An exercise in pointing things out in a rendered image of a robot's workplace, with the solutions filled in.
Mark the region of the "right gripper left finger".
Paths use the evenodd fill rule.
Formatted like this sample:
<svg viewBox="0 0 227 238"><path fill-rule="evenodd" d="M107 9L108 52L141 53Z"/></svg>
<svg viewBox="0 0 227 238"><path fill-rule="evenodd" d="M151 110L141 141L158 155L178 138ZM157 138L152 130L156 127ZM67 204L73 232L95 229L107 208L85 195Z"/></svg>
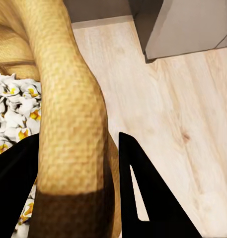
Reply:
<svg viewBox="0 0 227 238"><path fill-rule="evenodd" d="M0 238L11 238L38 173L39 133L0 154Z"/></svg>

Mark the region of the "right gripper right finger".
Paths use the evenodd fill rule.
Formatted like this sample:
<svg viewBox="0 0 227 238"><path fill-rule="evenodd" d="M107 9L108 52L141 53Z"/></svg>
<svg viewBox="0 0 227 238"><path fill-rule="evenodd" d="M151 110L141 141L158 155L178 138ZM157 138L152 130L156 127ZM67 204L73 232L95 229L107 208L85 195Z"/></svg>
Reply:
<svg viewBox="0 0 227 238"><path fill-rule="evenodd" d="M138 141L119 132L122 238L202 238ZM130 165L149 221L138 218Z"/></svg>

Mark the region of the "popcorn bag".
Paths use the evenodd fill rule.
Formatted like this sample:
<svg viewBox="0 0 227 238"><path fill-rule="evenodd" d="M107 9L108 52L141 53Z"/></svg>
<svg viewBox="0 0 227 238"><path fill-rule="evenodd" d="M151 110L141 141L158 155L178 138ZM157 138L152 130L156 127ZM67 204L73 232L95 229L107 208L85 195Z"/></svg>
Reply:
<svg viewBox="0 0 227 238"><path fill-rule="evenodd" d="M62 0L0 0L0 74L41 84L27 238L119 238L119 149Z"/></svg>

